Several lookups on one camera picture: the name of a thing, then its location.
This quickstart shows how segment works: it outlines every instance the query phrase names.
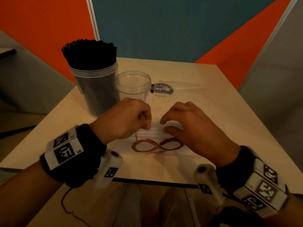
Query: hand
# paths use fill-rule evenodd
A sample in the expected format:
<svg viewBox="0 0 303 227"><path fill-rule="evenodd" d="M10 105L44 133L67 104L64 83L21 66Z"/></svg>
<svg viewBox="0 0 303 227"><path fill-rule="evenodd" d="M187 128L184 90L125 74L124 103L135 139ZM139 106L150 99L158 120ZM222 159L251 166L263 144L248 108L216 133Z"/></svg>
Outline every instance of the hand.
<svg viewBox="0 0 303 227"><path fill-rule="evenodd" d="M115 139L125 139L140 128L151 128L150 106L139 99L124 98L111 109L100 115L89 127L96 136L108 144Z"/></svg>
<svg viewBox="0 0 303 227"><path fill-rule="evenodd" d="M207 158L217 167L232 163L240 152L240 146L231 141L204 112L192 102L177 102L161 118L160 124L178 121L183 130L167 126L164 133L178 138L193 152Z"/></svg>

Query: orange triangle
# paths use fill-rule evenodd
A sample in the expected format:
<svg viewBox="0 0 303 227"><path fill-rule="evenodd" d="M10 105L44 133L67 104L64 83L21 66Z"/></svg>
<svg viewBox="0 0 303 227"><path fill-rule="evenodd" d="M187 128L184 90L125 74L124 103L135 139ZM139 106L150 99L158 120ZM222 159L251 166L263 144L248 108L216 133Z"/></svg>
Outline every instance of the orange triangle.
<svg viewBox="0 0 303 227"><path fill-rule="evenodd" d="M195 63L216 64L237 89L291 0L276 0Z"/></svg>

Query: black wristband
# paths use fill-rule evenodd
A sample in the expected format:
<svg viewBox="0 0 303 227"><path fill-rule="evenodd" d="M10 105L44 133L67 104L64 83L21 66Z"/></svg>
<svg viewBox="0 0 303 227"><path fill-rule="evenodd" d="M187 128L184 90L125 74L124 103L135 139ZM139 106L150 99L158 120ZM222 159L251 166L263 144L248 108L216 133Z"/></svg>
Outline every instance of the black wristband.
<svg viewBox="0 0 303 227"><path fill-rule="evenodd" d="M243 187L254 171L255 156L247 146L241 146L235 161L216 169L218 183L229 195Z"/></svg>
<svg viewBox="0 0 303 227"><path fill-rule="evenodd" d="M53 179L66 183L69 187L77 188L87 180L93 179L98 172L101 156L107 146L89 128L88 124L82 124L76 128L77 138L83 148L83 152L67 160L58 167L50 170L44 154L40 156L43 169Z"/></svg>

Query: infinity symbol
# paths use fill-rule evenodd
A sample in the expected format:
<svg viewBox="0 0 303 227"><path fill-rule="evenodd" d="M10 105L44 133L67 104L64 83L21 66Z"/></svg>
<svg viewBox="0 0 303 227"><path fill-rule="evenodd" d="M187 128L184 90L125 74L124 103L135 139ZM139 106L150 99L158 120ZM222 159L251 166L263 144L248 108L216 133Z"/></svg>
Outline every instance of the infinity symbol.
<svg viewBox="0 0 303 227"><path fill-rule="evenodd" d="M174 149L166 149L166 148L162 147L162 145L167 144L167 143L169 143L169 142L178 142L178 143L180 143L180 146L178 146L178 147L176 147L176 148L174 148ZM136 146L137 146L139 143L149 143L149 144L153 145L154 147L153 147L152 149L150 149L150 150L141 151L141 150L138 150L138 149L136 148ZM132 148L135 152L153 152L153 151L155 151L156 149L160 149L160 150L163 150L163 151L178 150L178 149L180 149L180 148L183 147L183 146L184 146L184 144L181 143L179 139L173 137L173 138L165 139L165 140L163 140L163 141L162 141L161 143L159 143L159 144L157 144L154 140L151 140L151 139L141 139L141 140L137 140L137 141L135 141L135 142L132 144L131 148Z"/></svg>

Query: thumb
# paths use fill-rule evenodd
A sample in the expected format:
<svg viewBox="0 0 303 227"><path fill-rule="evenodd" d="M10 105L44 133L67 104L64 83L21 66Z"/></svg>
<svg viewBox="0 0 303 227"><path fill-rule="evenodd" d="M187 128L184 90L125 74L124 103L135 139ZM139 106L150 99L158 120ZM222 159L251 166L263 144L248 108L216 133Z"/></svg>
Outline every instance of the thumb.
<svg viewBox="0 0 303 227"><path fill-rule="evenodd" d="M170 135L178 138L179 140L182 137L182 132L183 132L183 130L181 130L175 126L166 126L165 128L163 128L163 133L170 134Z"/></svg>
<svg viewBox="0 0 303 227"><path fill-rule="evenodd" d="M149 130L152 127L151 121L139 119L139 126L142 129Z"/></svg>

